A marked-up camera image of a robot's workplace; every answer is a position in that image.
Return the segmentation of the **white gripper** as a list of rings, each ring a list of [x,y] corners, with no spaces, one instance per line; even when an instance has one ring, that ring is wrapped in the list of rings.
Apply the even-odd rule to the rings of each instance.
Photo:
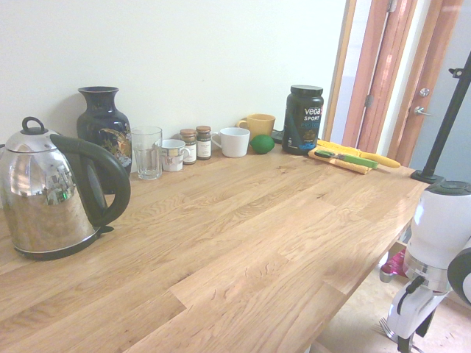
[[[417,333],[424,337],[429,329],[435,309],[446,297],[447,292],[436,292],[409,281],[394,297],[386,323],[397,337],[397,350],[410,353],[411,336]]]

